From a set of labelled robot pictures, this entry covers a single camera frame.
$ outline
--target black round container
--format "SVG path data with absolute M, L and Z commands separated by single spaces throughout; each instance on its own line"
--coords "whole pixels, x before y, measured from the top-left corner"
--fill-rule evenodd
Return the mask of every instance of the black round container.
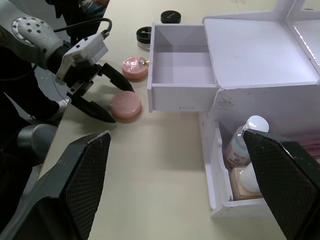
M 151 42 L 151 27 L 144 26 L 136 31 L 137 44 L 142 49 L 150 49 Z
M 181 14 L 173 10 L 164 11 L 161 13 L 161 22 L 163 24 L 179 24 L 181 22 Z

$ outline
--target white drawer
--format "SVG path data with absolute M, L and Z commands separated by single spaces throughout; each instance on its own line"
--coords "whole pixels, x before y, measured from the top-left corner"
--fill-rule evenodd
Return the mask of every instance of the white drawer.
M 209 111 L 217 86 L 203 24 L 154 24 L 149 111 Z
M 219 123 L 214 121 L 207 137 L 202 137 L 210 206 L 213 217 L 268 217 L 272 213 L 263 198 L 233 201 L 229 173 L 223 161 L 222 137 Z

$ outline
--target tabletop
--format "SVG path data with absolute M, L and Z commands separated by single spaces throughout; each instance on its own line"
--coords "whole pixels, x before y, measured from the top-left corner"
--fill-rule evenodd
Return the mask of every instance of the tabletop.
M 200 24 L 213 14 L 271 9 L 276 0 L 111 0 L 105 17 L 113 22 L 100 63 L 121 71 L 132 56 L 148 59 L 136 31 L 160 23 L 166 10 L 181 13 L 184 24 Z M 102 23 L 99 31 L 107 28 Z M 113 240 L 284 240 L 274 218 L 212 218 L 198 115 L 148 112 L 147 80 L 132 83 L 143 110 L 131 123 L 105 123 L 69 104 L 45 159 L 43 176 L 76 139 L 110 130 L 111 145 L 101 201 L 89 239 Z M 96 77 L 85 94 L 108 109 L 119 92 Z

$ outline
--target white storage box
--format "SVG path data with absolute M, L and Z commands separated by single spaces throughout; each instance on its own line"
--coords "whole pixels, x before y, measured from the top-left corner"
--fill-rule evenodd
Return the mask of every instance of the white storage box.
M 320 131 L 320 76 L 284 21 L 291 5 L 152 26 L 149 110 L 200 112 L 214 217 L 271 215 L 263 198 L 233 201 L 223 162 L 223 146 L 250 116 L 285 137 Z

